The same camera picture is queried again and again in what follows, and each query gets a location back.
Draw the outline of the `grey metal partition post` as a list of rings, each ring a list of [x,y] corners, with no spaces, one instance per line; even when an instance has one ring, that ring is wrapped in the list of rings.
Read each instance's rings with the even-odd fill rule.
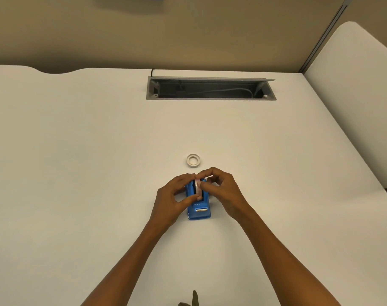
[[[303,73],[304,74],[306,72],[309,64],[313,61],[314,56],[318,53],[319,48],[323,45],[324,41],[329,36],[331,30],[334,28],[335,24],[338,22],[338,20],[343,15],[344,11],[351,4],[352,1],[353,0],[344,0],[343,1],[341,6],[339,7],[339,9],[337,10],[335,15],[331,19],[329,25],[326,27],[326,29],[324,30],[323,34],[320,36],[319,40],[317,41],[317,43],[313,47],[313,49],[310,52],[309,56],[307,57],[307,59],[305,60],[305,62],[301,66],[301,68],[299,69],[299,71],[298,71],[299,73]]]

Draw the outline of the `clear tape roll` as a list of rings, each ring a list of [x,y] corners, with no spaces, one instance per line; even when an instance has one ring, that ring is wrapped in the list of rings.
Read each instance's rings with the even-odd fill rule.
[[[194,194],[198,195],[197,201],[203,201],[203,190],[200,187],[201,180],[200,179],[195,179],[193,181],[193,190]]]

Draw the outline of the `person's right forearm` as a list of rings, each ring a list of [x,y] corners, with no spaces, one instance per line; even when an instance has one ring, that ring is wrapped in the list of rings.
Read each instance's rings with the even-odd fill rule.
[[[241,200],[234,207],[232,217],[250,240],[281,306],[341,306],[247,201]]]

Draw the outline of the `person's right hand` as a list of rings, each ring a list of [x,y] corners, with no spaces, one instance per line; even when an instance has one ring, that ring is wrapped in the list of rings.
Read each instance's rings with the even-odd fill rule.
[[[220,187],[218,193],[209,193],[214,196],[224,207],[226,212],[237,222],[243,222],[255,216],[254,209],[242,195],[232,174],[221,169],[211,167],[195,174],[196,179],[206,179],[205,182]]]

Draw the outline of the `person's left forearm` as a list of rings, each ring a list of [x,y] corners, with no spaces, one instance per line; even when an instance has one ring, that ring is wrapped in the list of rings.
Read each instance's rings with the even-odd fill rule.
[[[150,219],[129,250],[81,306],[127,306],[154,247],[174,222]]]

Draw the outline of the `blue tape dispenser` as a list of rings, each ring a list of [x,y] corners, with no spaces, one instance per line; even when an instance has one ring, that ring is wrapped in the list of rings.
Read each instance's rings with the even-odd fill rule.
[[[187,208],[187,217],[189,220],[202,220],[211,217],[211,208],[209,203],[209,193],[197,187],[197,180],[185,185],[186,196],[201,193],[202,199],[195,201]]]

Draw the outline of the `white desk divider panel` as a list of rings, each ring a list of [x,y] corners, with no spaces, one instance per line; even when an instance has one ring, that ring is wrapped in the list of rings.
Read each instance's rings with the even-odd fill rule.
[[[387,47],[345,22],[304,76],[387,192]]]

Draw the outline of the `person's left hand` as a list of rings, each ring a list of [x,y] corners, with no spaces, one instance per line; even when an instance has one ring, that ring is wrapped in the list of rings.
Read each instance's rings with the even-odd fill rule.
[[[182,174],[174,177],[158,189],[148,225],[163,235],[178,219],[183,211],[175,208],[175,195],[185,190],[185,185],[195,179],[195,174]]]

